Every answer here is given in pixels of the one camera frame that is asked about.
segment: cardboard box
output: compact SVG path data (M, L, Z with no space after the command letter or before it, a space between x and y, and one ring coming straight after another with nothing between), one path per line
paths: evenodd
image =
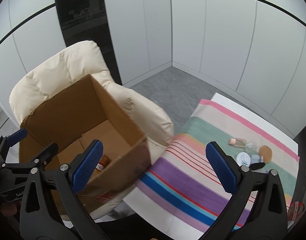
M106 90L90 75L62 90L26 117L21 128L28 135L20 142L20 162L27 162L51 142L59 153L45 167L57 169L70 163L93 139L99 139L111 162L94 172L78 193L89 212L100 207L99 196L129 187L150 166L146 137ZM56 193L54 200L65 214Z

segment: silver bolt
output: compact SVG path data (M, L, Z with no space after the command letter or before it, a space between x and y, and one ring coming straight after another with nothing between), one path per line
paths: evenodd
M59 169L61 171L66 171L68 169L68 165L67 164L62 164Z
M278 172L277 172L276 170L271 170L271 174L272 174L273 176L276 176L276 175L278 174Z
M249 169L248 166L242 165L241 170L244 171L244 172L248 172L250 169Z
M31 173L32 173L32 174L37 173L37 171L38 171L38 168L36 168L36 167L31 169Z

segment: colorful striped cloth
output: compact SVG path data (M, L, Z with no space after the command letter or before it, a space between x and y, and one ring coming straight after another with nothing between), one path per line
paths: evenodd
M238 114L204 99L181 133L136 182L137 187L124 201L171 238L198 239L231 197L207 161L205 146L216 141L226 154L235 159L243 150L228 145L229 138L244 138L272 149L272 161L264 169L279 172L288 208L298 174L298 155ZM253 192L234 229L245 223L255 197L256 192Z

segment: blue textured pad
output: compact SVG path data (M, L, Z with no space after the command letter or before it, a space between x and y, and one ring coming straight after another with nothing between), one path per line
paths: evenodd
M75 194L85 188L102 156L103 144L101 141L98 141L73 174L72 190Z
M238 190L235 174L212 143L207 144L205 154L224 190L235 194Z
M23 140L27 136L26 129L22 128L21 130L18 130L17 132L13 133L12 135L7 137L7 146L12 147L19 141Z

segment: green stripe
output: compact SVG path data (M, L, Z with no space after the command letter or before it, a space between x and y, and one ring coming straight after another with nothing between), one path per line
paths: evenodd
M221 131L199 117L191 117L183 126L181 133L187 133L205 145L209 142L215 141L227 155L232 156L234 159L238 153L243 151L241 148L233 147L228 144L228 140L232 137L231 135ZM266 171L271 169L277 170L281 179L284 193L290 196L293 195L296 184L295 177L274 162L267 163L264 166L264 169Z

